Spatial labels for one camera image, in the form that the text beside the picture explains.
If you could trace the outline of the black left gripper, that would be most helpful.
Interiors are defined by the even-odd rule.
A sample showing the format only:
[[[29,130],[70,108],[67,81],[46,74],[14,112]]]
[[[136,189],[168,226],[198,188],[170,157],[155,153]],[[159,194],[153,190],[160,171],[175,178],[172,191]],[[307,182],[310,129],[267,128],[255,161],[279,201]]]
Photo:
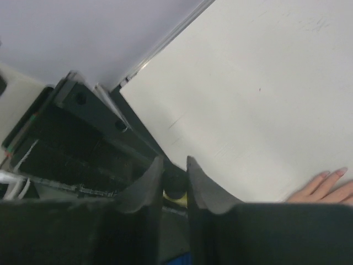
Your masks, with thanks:
[[[71,77],[41,91],[2,147],[11,171],[94,197],[117,195],[158,156],[83,82]]]

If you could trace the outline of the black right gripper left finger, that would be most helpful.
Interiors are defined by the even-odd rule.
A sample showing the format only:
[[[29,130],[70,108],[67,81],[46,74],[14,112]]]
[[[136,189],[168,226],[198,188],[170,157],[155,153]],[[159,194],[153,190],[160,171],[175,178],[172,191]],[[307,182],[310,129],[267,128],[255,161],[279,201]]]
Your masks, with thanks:
[[[163,159],[114,198],[1,202],[2,264],[157,264]]]

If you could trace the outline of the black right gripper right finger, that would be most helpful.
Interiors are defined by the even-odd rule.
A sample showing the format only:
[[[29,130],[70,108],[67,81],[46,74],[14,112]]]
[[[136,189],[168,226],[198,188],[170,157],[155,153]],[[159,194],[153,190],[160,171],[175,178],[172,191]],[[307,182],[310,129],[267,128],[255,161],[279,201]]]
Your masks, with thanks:
[[[187,158],[193,264],[351,264],[352,207],[245,203]]]

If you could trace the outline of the yellow nail polish bottle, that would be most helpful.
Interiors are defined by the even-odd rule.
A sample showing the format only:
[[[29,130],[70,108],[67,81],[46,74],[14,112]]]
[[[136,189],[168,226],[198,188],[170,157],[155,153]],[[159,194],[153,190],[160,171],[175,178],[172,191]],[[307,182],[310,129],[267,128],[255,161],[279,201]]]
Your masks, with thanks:
[[[185,193],[180,199],[173,199],[173,198],[169,197],[165,191],[163,191],[163,198],[165,198],[166,200],[168,200],[174,204],[177,204],[178,206],[181,206],[183,208],[187,208],[187,204],[188,204],[187,193]]]

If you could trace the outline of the person's hand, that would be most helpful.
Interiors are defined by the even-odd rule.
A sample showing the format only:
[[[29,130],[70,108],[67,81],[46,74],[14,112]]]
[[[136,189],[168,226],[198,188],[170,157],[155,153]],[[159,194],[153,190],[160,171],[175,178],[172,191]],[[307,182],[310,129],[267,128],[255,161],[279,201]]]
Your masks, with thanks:
[[[323,203],[352,205],[352,181],[333,190],[336,183],[345,175],[343,167],[330,173],[322,172],[315,176],[302,189],[294,192],[286,203]]]

